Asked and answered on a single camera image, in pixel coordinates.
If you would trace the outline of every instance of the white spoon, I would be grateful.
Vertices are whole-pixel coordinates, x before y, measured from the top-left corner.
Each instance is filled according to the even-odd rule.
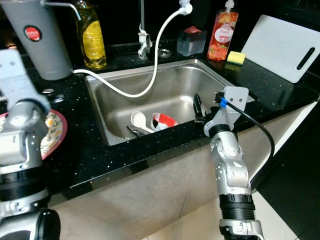
[[[135,111],[131,114],[131,123],[135,127],[142,128],[143,130],[146,130],[151,134],[155,132],[146,126],[146,123],[147,123],[146,116],[140,111]]]

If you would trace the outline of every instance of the plate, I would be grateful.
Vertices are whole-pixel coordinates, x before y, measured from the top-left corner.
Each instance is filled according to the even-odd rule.
[[[8,113],[0,115],[0,131]],[[42,160],[47,158],[64,140],[68,125],[65,117],[58,111],[51,109],[46,116],[45,124],[48,127],[48,133],[42,139],[40,144],[40,151]]]

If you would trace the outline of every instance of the sink basin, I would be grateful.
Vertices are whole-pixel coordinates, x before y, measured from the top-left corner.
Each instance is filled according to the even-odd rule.
[[[154,66],[148,66],[101,73],[99,76],[126,93],[138,94],[148,86],[153,69]],[[135,111],[145,114],[148,128],[151,128],[153,113],[164,113],[178,124],[183,124],[194,120],[195,94],[200,96],[203,110],[209,111],[215,92],[232,86],[197,59],[159,65],[152,88],[138,98],[122,96],[92,76],[87,76],[86,82],[104,142],[108,146],[134,138],[127,126],[131,125],[130,117]]]

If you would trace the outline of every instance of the gray water filter pitcher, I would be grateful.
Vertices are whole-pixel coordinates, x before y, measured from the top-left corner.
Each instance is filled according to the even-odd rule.
[[[43,0],[0,0],[0,4],[43,79],[58,80],[73,73],[67,49],[51,8],[51,6],[74,7],[73,5]]]

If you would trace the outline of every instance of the red logo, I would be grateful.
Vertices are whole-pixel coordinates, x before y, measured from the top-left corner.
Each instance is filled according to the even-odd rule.
[[[24,28],[24,34],[28,39],[30,39],[33,42],[38,42],[42,38],[42,33],[39,28],[36,26],[25,26]]]

